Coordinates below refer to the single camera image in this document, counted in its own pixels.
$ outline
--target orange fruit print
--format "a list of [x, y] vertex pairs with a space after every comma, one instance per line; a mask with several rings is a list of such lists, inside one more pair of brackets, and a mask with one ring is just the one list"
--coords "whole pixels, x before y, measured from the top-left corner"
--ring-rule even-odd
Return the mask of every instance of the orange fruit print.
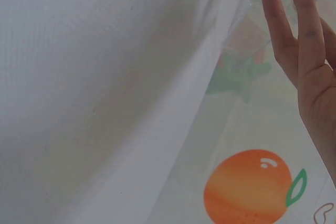
[[303, 194], [304, 189], [286, 203], [291, 187], [289, 168], [278, 155], [244, 151], [223, 161], [211, 174], [204, 190], [205, 209], [215, 224], [273, 224]]

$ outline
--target transparent plastic bag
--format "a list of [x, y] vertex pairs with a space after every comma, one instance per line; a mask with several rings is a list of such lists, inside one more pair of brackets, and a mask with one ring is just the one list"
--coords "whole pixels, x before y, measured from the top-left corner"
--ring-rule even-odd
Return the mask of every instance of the transparent plastic bag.
[[[297, 23], [294, 4], [292, 0], [282, 2], [291, 26], [294, 26]], [[242, 0], [240, 6], [233, 23], [234, 29], [224, 46], [224, 51], [229, 51], [238, 62], [258, 54], [270, 40], [261, 0]]]

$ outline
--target cartoon orange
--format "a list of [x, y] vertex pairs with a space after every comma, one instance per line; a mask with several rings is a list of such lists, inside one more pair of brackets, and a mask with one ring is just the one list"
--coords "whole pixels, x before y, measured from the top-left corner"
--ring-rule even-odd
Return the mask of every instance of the cartoon orange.
[[[300, 179], [301, 190], [291, 198]], [[306, 185], [304, 169], [292, 183], [289, 168], [278, 155], [249, 150], [215, 169], [204, 190], [204, 204], [215, 224], [272, 224], [302, 196]]]

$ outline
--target hand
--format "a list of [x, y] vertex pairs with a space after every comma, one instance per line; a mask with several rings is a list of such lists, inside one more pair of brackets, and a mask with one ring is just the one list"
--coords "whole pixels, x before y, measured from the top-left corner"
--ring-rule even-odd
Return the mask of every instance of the hand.
[[298, 39], [281, 0], [262, 3], [275, 58], [298, 89], [301, 118], [336, 184], [336, 34], [320, 18], [314, 0], [293, 1]]

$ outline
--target green star print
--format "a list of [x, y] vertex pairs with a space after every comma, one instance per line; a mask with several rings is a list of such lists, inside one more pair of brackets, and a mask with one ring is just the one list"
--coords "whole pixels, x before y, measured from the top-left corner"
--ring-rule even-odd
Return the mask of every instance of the green star print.
[[224, 66], [217, 66], [207, 88], [207, 94], [236, 91], [244, 102], [251, 100], [251, 83], [271, 70], [269, 63], [255, 63], [253, 58], [237, 64], [230, 54], [221, 56]]

